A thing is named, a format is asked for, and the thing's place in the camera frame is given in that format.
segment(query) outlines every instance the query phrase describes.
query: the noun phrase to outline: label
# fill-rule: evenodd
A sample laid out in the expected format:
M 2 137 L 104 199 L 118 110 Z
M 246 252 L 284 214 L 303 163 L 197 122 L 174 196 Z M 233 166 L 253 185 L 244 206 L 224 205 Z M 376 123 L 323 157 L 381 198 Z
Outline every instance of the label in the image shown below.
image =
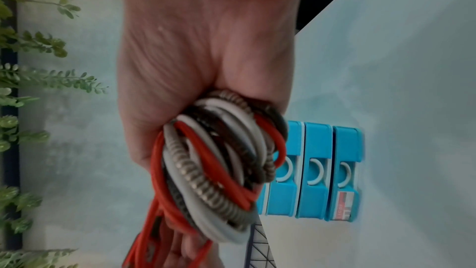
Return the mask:
M 347 221 L 351 218 L 352 204 L 354 203 L 353 192 L 338 192 L 337 204 L 333 220 Z

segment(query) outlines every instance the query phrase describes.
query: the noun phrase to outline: spiral cable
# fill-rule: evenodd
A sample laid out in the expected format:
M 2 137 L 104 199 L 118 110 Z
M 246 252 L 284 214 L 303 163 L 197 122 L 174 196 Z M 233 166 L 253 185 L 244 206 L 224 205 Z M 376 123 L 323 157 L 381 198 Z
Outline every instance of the spiral cable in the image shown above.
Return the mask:
M 183 234 L 208 239 L 190 268 L 200 265 L 212 242 L 245 243 L 263 184 L 286 159 L 287 137 L 276 108 L 229 90 L 205 94 L 165 124 L 151 157 L 155 197 L 122 267 L 163 265 L 161 217 Z

